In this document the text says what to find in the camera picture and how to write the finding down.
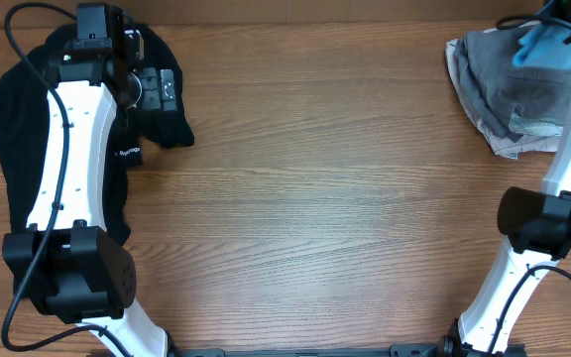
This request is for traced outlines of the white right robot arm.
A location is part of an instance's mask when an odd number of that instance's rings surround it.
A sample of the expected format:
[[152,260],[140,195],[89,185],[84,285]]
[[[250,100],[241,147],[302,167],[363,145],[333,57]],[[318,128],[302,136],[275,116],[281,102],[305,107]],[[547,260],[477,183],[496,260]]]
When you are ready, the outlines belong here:
[[502,243],[471,305],[437,356],[520,356],[515,322],[539,282],[571,251],[571,1],[546,1],[446,48],[464,111],[498,154],[550,151],[540,190],[508,189],[500,202]]

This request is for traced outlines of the light blue t-shirt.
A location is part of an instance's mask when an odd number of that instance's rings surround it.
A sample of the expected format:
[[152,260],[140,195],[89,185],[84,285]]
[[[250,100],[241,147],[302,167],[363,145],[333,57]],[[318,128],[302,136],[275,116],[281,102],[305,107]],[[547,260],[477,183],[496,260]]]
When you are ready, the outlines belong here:
[[520,49],[515,53],[516,67],[571,69],[571,43],[565,41],[571,31],[556,25],[535,25],[518,39]]

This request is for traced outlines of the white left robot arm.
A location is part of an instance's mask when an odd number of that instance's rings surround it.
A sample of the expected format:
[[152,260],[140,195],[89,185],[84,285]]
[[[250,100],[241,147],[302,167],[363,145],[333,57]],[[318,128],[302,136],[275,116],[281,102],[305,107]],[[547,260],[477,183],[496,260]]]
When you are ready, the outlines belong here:
[[57,317],[68,334],[91,332],[116,356],[174,356],[171,335],[137,301],[134,260],[109,235],[103,211],[117,116],[133,107],[177,112],[174,76],[143,66],[142,35],[120,8],[82,3],[73,19],[74,39],[38,73],[49,131],[26,227],[3,241],[14,298]]

